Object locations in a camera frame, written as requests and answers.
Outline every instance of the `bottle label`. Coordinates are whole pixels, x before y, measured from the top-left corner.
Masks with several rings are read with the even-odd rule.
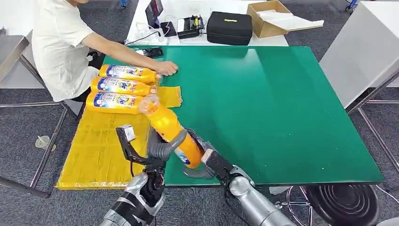
[[[184,162],[186,165],[190,164],[188,158],[184,155],[183,151],[178,147],[175,149],[175,154]]]
[[[135,104],[135,100],[136,97],[131,95],[98,92],[94,98],[94,106],[107,108],[116,106],[130,107]]]
[[[134,91],[137,86],[137,81],[116,79],[116,78],[101,78],[97,84],[98,90],[118,92],[118,91]]]
[[[107,76],[114,78],[141,77],[142,74],[143,68],[141,67],[109,65],[107,68]]]

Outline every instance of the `black bag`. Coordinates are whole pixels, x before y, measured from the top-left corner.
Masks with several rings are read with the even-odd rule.
[[[246,14],[212,12],[207,24],[207,39],[212,43],[248,45],[252,37],[252,18]]]

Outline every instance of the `person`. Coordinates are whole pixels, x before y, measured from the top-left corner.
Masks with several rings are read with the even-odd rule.
[[[88,1],[37,0],[32,33],[33,58],[55,102],[86,100],[90,83],[98,75],[105,57],[92,53],[93,60],[89,62],[89,48],[162,75],[176,73],[178,67],[170,61],[156,61],[95,33],[81,19],[77,7]]]

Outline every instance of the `detergent bottle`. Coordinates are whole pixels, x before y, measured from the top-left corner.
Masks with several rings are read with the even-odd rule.
[[[156,95],[144,97],[138,109],[139,112],[144,113],[148,117],[151,126],[167,142],[170,142],[183,130],[183,127],[177,120],[177,115],[172,110],[161,105],[159,97]],[[191,169],[200,165],[203,155],[189,134],[187,134],[183,143],[175,149],[175,153]]]
[[[145,84],[160,83],[160,80],[162,79],[162,75],[159,75],[148,68],[119,65],[103,65],[98,75],[103,77],[108,76],[119,79],[130,79]]]
[[[157,93],[156,86],[149,86],[139,81],[111,77],[95,77],[91,82],[91,90],[139,96]]]
[[[101,113],[139,114],[142,96],[92,91],[86,99],[86,107]]]

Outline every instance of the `monitor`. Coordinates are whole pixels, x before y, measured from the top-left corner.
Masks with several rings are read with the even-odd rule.
[[[153,28],[159,28],[160,24],[158,21],[159,15],[163,11],[163,6],[161,0],[151,0],[147,9],[145,10],[145,14],[147,15],[148,25]]]

